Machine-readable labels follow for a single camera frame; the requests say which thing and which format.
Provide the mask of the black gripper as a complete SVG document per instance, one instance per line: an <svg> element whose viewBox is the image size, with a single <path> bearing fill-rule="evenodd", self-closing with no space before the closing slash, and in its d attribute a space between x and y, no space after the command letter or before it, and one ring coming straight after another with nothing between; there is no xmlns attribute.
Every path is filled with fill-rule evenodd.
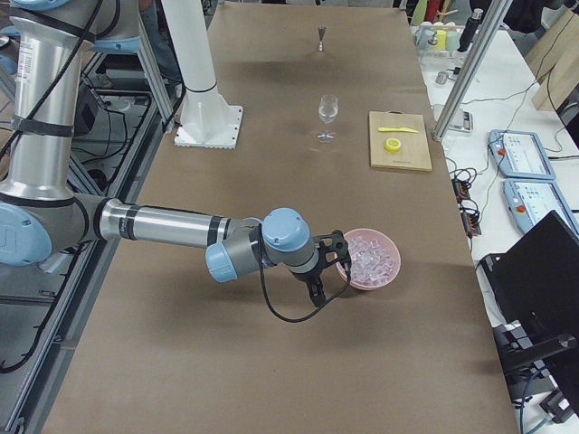
<svg viewBox="0 0 579 434"><path fill-rule="evenodd" d="M298 280L307 284L309 298L313 305L322 307L327 301L321 281L322 272L337 263L344 271L350 271L351 256L348 242L340 230L334 230L329 234L315 235L313 248L311 258L303 265L291 267L290 272Z"/></svg>

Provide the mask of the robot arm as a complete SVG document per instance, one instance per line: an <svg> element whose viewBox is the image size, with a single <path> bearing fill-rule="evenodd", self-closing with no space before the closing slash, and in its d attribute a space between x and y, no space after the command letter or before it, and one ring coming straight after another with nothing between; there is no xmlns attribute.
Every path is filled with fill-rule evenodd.
<svg viewBox="0 0 579 434"><path fill-rule="evenodd" d="M185 112L177 131L181 146L232 148L242 108L226 103L216 88L202 9L165 2L176 56L185 66L184 95L166 92L134 1L13 1L9 17L19 35L12 135L2 148L10 159L1 183L1 261L10 266L40 263L89 241L155 241L202 248L211 276L232 281L277 265L306 284L315 308L329 302L321 274L351 259L341 231L315 236L293 209L278 208L263 219L231 219L188 210L123 203L118 198L132 168L150 162L156 150L147 127L131 127L124 111L103 108L110 135L101 151L90 151L84 168L109 165L108 183L94 194L68 184L70 165L85 125L79 98L83 56L136 54L150 90L148 113L157 131L172 127L178 107Z"/></svg>

